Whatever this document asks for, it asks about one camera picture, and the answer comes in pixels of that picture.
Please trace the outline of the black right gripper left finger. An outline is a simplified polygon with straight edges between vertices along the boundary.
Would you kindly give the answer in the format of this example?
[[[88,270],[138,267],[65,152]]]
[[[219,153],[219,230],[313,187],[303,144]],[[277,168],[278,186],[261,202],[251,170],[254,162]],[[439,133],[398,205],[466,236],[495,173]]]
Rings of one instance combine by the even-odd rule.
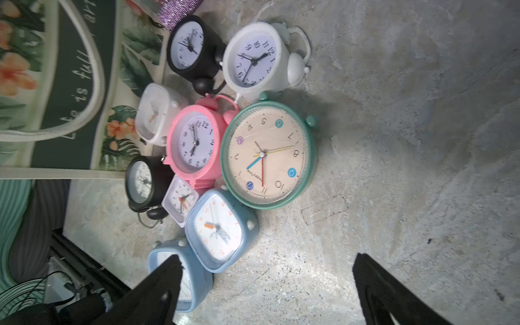
[[[183,268],[170,256],[94,324],[173,324]]]

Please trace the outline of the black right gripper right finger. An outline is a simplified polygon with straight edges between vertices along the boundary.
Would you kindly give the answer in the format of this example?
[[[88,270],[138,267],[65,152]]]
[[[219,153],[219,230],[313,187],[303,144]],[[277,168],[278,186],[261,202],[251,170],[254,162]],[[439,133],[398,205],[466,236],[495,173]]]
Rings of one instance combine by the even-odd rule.
[[[368,254],[352,271],[367,324],[449,324]]]

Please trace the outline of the black twin-bell alarm clock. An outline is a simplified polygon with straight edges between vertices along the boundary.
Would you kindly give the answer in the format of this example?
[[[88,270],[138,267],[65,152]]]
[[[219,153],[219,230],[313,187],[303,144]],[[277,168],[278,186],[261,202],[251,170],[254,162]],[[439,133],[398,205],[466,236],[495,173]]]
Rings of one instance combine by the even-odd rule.
[[[137,156],[125,172],[129,208],[147,229],[153,229],[168,216],[162,201],[175,173],[164,160],[165,156]]]

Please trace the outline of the green round alarm clock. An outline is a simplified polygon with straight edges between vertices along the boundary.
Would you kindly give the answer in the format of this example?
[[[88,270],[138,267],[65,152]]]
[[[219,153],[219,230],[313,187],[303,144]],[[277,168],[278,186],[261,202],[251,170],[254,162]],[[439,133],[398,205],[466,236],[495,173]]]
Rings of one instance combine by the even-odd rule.
[[[318,124],[261,93],[240,111],[222,140],[220,162],[227,189],[253,209],[291,203],[310,185],[318,151],[311,133]]]

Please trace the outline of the cream floral canvas bag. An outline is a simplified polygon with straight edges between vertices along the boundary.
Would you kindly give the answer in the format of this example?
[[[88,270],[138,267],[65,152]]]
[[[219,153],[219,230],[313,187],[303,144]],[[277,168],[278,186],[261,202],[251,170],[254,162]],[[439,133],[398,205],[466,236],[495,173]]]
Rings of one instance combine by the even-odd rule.
[[[160,1],[1,2],[1,178],[110,179],[151,147],[137,133],[163,78]]]

